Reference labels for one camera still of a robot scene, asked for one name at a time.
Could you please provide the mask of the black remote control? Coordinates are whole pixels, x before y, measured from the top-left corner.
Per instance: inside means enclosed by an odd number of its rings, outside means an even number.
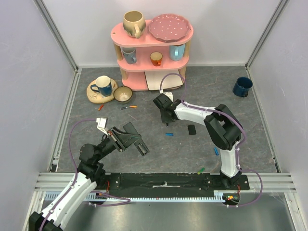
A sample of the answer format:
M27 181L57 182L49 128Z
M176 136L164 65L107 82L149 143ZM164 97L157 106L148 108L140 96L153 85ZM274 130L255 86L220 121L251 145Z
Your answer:
M123 126L125 132L124 132L124 146L126 148L130 147L131 145L134 145L139 153L144 156L149 153L149 149L144 143L141 135L137 132L135 127L131 122L125 124Z

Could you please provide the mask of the black remote battery cover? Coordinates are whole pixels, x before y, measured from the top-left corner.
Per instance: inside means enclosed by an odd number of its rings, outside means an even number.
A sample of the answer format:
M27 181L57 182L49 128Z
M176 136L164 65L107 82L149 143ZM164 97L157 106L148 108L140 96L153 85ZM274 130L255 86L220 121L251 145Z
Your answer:
M188 125L189 135L196 135L195 125Z

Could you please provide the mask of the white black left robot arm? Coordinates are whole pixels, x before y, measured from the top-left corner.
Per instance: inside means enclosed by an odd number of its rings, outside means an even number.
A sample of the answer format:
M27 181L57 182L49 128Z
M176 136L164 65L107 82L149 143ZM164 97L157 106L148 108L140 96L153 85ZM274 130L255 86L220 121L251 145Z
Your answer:
M132 123L123 128L121 131L113 127L103 135L101 143L87 143L80 148L77 173L49 206L40 213L31 214L28 219L30 231L63 231L86 196L107 183L103 164L99 161L114 150L122 152L135 145L141 155L149 152Z

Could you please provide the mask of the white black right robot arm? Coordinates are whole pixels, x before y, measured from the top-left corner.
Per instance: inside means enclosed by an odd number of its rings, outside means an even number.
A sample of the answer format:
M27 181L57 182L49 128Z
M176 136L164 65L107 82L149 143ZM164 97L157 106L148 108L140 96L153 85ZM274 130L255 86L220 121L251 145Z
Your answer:
M220 151L221 186L228 190L236 186L241 175L238 152L243 127L229 108L224 104L202 107L182 100L173 102L164 93L159 94L153 102L160 110L163 123L187 120L206 127L212 142Z

